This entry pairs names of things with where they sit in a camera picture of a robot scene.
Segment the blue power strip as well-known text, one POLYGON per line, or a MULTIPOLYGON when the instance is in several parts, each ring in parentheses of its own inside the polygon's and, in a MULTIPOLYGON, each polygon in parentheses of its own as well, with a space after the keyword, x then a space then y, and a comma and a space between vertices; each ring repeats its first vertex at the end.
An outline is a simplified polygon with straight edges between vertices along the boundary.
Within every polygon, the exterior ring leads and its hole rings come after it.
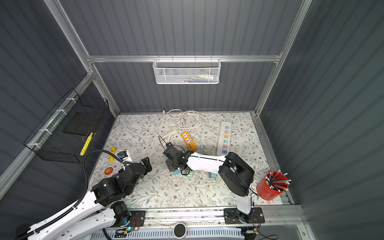
POLYGON ((178 175, 178 174, 180 174, 181 173, 181 170, 180 169, 178 169, 178 170, 175 170, 175 171, 173 171, 173 175, 178 175))

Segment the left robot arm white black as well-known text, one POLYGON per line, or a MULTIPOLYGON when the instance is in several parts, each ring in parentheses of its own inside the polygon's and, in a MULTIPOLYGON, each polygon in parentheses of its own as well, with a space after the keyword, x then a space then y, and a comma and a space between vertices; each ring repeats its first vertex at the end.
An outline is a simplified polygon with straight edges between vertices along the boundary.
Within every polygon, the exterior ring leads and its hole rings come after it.
POLYGON ((131 195, 139 180, 152 171, 150 159, 146 157, 134 163, 126 152, 117 156, 106 153, 122 163, 123 168, 117 174, 102 179, 92 188, 86 181, 85 190, 76 202, 39 223, 18 227, 16 238, 76 240, 112 226, 134 228, 136 221, 123 199, 131 195))

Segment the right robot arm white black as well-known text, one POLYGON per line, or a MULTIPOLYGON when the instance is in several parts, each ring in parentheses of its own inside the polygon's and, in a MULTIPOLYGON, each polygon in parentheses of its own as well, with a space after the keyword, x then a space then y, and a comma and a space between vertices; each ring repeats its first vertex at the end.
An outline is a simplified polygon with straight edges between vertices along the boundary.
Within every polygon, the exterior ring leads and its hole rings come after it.
POLYGON ((228 189, 236 195, 236 213, 233 214, 241 223, 250 223, 253 215, 251 189, 255 171, 236 153, 229 152, 225 156, 208 156, 193 151, 182 152, 172 143, 167 143, 163 152, 166 165, 171 172, 181 171, 187 176, 193 171, 203 171, 219 175, 228 189))

